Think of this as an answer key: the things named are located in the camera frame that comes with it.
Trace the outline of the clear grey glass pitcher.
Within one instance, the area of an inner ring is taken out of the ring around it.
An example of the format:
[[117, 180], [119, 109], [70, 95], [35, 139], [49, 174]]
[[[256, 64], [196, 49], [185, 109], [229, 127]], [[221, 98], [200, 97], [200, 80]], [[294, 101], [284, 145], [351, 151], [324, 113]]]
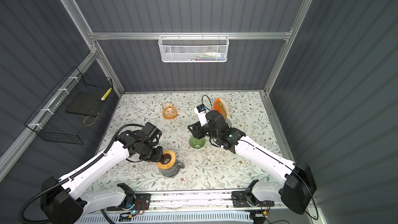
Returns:
[[177, 160], [176, 164], [171, 169], [168, 170], [159, 169], [159, 172], [165, 177], [174, 177], [179, 172], [180, 169], [184, 168], [185, 164]]

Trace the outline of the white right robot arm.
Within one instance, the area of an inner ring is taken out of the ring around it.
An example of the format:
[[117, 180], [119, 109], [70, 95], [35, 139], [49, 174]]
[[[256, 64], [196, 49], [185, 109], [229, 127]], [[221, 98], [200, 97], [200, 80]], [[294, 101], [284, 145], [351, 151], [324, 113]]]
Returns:
[[210, 143], [242, 156], [269, 173], [280, 188], [254, 179], [245, 189], [243, 200], [251, 206], [265, 201], [282, 202], [291, 211], [303, 215], [317, 190], [308, 164], [293, 162], [262, 147], [243, 131], [229, 127], [218, 111], [207, 111], [204, 105], [194, 108], [199, 121], [188, 126], [196, 139], [208, 137]]

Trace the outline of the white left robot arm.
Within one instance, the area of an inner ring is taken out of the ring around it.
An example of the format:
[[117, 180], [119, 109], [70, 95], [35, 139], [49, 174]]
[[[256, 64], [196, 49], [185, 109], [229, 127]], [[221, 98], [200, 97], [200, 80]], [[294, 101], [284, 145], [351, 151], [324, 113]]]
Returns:
[[43, 188], [55, 188], [40, 198], [40, 208], [52, 224], [73, 224], [80, 217], [108, 207], [118, 207], [135, 212], [139, 203], [134, 191], [125, 183], [116, 188], [91, 194], [85, 191], [113, 166], [127, 158], [138, 155], [141, 161], [159, 162], [163, 148], [158, 145], [162, 132], [153, 124], [129, 124], [116, 131], [111, 142], [99, 154], [77, 169], [61, 176], [49, 178]]

